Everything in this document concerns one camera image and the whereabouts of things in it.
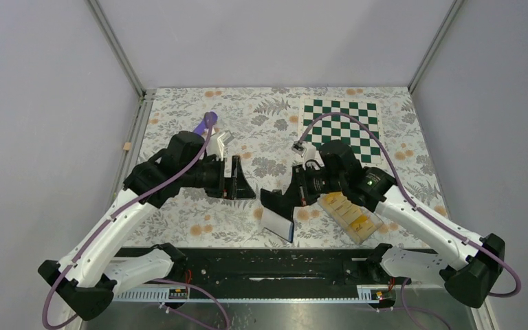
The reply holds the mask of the black leather card holder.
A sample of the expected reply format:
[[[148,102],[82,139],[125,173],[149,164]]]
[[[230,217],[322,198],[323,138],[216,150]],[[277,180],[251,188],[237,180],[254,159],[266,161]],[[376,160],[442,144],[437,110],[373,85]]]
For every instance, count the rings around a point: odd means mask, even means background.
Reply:
[[[294,241],[294,204],[280,190],[260,190],[261,225],[284,241]]]

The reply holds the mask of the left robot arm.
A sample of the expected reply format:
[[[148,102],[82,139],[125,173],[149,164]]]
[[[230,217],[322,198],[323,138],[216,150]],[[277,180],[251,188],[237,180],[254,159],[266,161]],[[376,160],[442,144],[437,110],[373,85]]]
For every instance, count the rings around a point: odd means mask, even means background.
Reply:
[[[204,138],[180,131],[166,148],[135,166],[115,201],[95,228],[66,256],[46,260],[38,273],[82,320],[99,316],[119,294],[165,278],[176,283],[188,274],[187,258],[170,243],[119,265],[111,260],[141,222],[182,188],[200,188],[208,197],[254,199],[239,156],[226,156],[229,131]]]

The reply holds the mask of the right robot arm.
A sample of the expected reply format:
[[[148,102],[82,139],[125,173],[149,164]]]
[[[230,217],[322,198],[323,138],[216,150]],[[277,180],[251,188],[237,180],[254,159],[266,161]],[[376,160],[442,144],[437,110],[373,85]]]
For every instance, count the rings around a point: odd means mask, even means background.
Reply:
[[[352,204],[410,230],[435,251],[412,252],[381,243],[366,266],[373,282],[384,283],[390,277],[426,281],[468,307],[482,306],[505,268],[502,238],[481,236],[433,212],[386,171],[361,165],[352,148],[340,140],[320,147],[321,164],[314,159],[313,147],[297,142],[293,150],[308,159],[292,167],[288,189],[261,189],[266,229],[292,242],[295,208],[314,205],[322,195],[342,193]]]

